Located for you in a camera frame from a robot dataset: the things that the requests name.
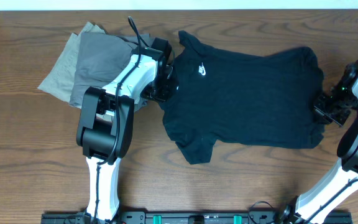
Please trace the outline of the black t-shirt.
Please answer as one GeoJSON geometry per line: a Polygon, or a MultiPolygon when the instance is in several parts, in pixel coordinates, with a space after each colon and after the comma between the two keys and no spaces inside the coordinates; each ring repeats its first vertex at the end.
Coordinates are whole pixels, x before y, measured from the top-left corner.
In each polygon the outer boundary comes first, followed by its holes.
{"type": "Polygon", "coordinates": [[[268,56],[230,52],[186,31],[172,97],[160,106],[168,137],[190,164],[208,163],[216,141],[312,149],[324,126],[313,113],[323,71],[309,47],[268,56]]]}

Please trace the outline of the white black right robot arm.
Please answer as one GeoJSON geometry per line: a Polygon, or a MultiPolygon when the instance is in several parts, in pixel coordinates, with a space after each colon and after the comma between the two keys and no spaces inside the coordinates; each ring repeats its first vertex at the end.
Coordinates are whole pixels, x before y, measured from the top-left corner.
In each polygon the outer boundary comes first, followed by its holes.
{"type": "MultiPolygon", "coordinates": [[[[352,110],[358,112],[358,61],[346,66],[330,94],[314,101],[314,111],[326,123],[343,126],[352,110]]],[[[348,196],[358,190],[358,114],[337,147],[338,160],[309,191],[287,205],[275,223],[323,223],[348,196]]]]}

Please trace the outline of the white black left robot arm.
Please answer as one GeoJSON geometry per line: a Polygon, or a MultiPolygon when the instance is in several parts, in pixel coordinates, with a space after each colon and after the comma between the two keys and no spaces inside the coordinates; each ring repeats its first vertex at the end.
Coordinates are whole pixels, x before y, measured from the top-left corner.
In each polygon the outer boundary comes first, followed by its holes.
{"type": "Polygon", "coordinates": [[[89,204],[79,223],[111,223],[119,210],[117,186],[121,159],[132,141],[134,113],[144,100],[158,103],[171,95],[172,46],[156,38],[136,47],[128,66],[102,88],[85,91],[76,142],[89,167],[89,204]]]}

